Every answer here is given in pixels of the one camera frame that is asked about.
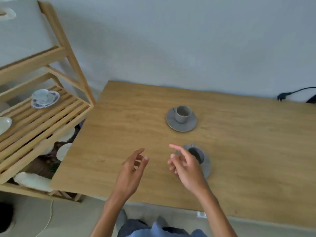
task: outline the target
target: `blue and white saucer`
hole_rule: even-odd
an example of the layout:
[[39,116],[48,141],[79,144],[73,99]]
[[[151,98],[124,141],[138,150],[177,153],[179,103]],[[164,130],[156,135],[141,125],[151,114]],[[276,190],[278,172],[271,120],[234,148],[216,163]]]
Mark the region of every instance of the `blue and white saucer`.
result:
[[48,103],[42,104],[37,99],[32,99],[31,106],[36,109],[42,109],[42,108],[46,108],[55,104],[59,100],[60,94],[57,91],[49,91],[49,92],[52,98],[50,98],[51,100]]

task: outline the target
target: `hand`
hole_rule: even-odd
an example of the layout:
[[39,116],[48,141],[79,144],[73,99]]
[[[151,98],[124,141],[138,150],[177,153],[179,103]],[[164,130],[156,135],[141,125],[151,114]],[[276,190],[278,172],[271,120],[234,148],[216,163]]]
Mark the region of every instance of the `hand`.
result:
[[210,191],[197,159],[182,146],[170,144],[169,147],[181,152],[180,155],[171,154],[168,164],[171,165],[170,171],[179,176],[185,188],[196,197],[203,191]]
[[137,190],[144,169],[148,164],[149,158],[140,155],[144,150],[144,148],[141,148],[134,151],[133,154],[122,163],[122,169],[116,179],[112,195],[116,195],[124,202],[126,202]]

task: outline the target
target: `white box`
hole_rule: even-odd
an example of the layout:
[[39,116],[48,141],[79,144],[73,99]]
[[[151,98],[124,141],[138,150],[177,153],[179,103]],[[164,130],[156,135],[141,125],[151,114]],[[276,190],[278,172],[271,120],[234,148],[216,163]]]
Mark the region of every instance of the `white box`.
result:
[[53,46],[37,0],[0,2],[0,67]]

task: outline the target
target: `gray cup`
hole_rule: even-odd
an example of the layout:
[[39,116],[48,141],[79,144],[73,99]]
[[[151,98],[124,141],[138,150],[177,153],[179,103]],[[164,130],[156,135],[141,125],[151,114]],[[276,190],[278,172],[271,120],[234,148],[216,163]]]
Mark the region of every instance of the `gray cup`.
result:
[[192,111],[186,105],[181,105],[178,107],[173,107],[174,117],[179,123],[186,123],[192,114]]

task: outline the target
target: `wooden shelving unit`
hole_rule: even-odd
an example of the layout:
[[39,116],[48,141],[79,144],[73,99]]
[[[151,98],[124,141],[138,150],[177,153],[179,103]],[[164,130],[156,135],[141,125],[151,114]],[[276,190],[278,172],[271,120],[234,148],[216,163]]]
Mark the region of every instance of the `wooden shelving unit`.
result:
[[[13,121],[10,129],[0,135],[0,191],[43,199],[77,202],[81,196],[80,194],[71,197],[63,191],[55,190],[48,193],[7,183],[10,178],[21,172],[23,168],[37,158],[48,145],[55,143],[65,131],[75,127],[84,120],[95,104],[95,99],[53,6],[48,2],[42,1],[39,1],[38,4],[51,25],[60,46],[0,68],[0,85],[42,67],[47,71],[0,93],[0,101],[6,102],[50,79],[55,84],[49,90],[58,91],[60,99],[51,107],[35,109],[31,107],[32,98],[30,97],[0,114],[0,116],[12,118]],[[62,58],[67,58],[73,71],[77,74],[78,80],[49,66],[50,63]],[[65,90],[58,78],[64,79],[83,91],[90,103]],[[46,145],[36,146],[46,138],[48,140]]]

